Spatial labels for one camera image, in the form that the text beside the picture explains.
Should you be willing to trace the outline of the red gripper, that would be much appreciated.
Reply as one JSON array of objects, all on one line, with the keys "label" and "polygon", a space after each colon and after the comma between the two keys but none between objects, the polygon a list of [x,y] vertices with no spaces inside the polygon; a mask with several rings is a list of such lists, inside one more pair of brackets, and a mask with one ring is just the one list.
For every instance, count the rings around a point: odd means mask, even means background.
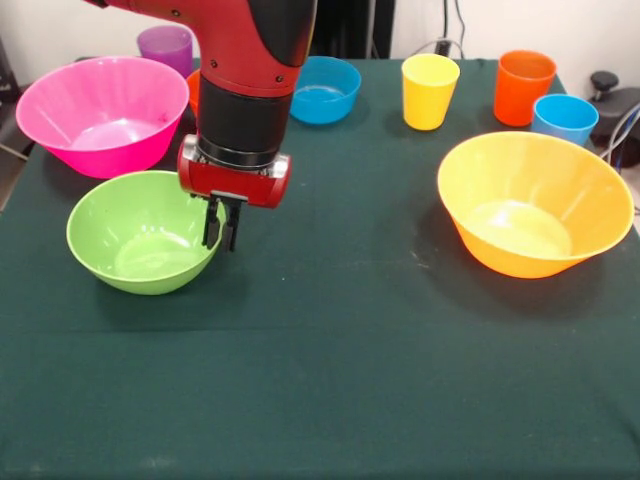
[{"label": "red gripper", "polygon": [[276,208],[288,187],[292,158],[277,153],[274,160],[259,170],[241,170],[208,161],[197,146],[199,137],[188,134],[179,149],[177,173],[182,189],[190,194],[209,198],[205,216],[202,245],[213,248],[219,240],[218,197],[224,200],[226,223],[221,246],[235,251],[240,220],[241,201],[261,208]]}]

